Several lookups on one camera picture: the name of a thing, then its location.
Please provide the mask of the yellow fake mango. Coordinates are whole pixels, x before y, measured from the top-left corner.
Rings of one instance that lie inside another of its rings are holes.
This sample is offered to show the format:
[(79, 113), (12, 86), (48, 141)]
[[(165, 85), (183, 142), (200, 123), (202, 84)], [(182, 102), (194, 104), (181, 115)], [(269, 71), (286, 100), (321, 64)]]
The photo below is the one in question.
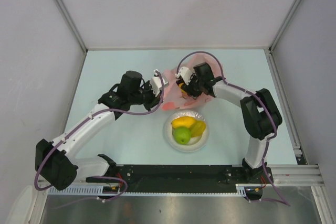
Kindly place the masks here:
[(179, 128), (179, 127), (190, 128), (195, 123), (196, 123), (196, 119), (191, 116), (182, 116), (182, 117), (174, 119), (171, 122), (172, 128), (174, 129)]

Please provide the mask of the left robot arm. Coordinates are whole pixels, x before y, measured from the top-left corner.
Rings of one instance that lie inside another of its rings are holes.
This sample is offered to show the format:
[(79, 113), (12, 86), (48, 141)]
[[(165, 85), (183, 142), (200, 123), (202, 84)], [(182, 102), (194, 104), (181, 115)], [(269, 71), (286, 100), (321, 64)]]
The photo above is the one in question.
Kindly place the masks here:
[(129, 70), (123, 74), (121, 81), (104, 93), (79, 123), (52, 141), (42, 139), (37, 143), (35, 189), (43, 191), (54, 187), (64, 190), (76, 180), (91, 177), (112, 181), (116, 175), (112, 159), (104, 154), (77, 158), (77, 154), (97, 133), (120, 116), (143, 116), (155, 112), (163, 103), (168, 85), (158, 70), (147, 82), (143, 81), (139, 72)]

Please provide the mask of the pink plastic bag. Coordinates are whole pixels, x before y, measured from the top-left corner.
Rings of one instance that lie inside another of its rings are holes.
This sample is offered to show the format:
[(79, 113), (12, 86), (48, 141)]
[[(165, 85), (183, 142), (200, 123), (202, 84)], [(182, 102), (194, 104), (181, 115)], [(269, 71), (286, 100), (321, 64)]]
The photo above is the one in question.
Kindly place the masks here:
[(169, 82), (165, 88), (162, 110), (193, 109), (205, 105), (213, 97), (205, 94), (198, 86), (198, 78), (194, 67), (203, 63), (210, 66), (215, 77), (221, 76), (223, 65), (218, 63), (207, 52), (194, 52), (188, 56), (189, 61), (182, 60), (177, 67), (164, 70), (165, 79)]

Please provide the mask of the white paper plate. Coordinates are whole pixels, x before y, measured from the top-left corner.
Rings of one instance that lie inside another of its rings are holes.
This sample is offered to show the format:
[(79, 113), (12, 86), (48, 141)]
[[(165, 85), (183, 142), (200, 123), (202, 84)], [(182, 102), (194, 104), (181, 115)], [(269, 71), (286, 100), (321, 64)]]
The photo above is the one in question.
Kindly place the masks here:
[(166, 141), (180, 152), (196, 152), (209, 138), (209, 126), (205, 118), (192, 110), (180, 110), (171, 115), (163, 127)]

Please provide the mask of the green fake apple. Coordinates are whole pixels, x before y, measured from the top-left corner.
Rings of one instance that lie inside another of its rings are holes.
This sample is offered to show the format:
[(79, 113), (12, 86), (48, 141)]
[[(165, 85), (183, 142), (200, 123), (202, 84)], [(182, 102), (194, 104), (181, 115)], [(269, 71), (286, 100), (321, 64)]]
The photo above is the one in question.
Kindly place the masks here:
[(191, 139), (189, 128), (179, 127), (173, 130), (173, 137), (176, 143), (180, 145), (186, 145)]

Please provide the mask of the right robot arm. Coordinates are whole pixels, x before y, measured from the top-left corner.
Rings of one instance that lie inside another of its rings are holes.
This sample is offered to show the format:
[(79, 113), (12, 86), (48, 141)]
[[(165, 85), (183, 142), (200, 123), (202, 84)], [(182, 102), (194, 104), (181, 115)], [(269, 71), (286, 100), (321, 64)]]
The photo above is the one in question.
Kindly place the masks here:
[(226, 100), (242, 111), (244, 126), (250, 140), (242, 161), (242, 176), (254, 183), (267, 175), (266, 156), (271, 139), (277, 136), (282, 116), (268, 89), (251, 92), (231, 84), (223, 76), (215, 76), (210, 65), (200, 63), (190, 70), (181, 67), (175, 74), (176, 83), (187, 95), (197, 98), (202, 94)]

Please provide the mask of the orange fake fruit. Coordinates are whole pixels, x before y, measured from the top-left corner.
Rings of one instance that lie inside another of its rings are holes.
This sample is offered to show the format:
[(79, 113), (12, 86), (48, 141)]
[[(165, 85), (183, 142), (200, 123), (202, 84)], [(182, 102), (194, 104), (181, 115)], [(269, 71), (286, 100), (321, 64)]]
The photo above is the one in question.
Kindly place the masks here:
[(185, 84), (183, 84), (183, 83), (180, 83), (179, 85), (178, 85), (178, 87), (179, 87), (179, 89), (181, 90), (181, 93), (182, 94), (184, 94), (184, 95), (187, 95), (187, 92), (185, 91)]

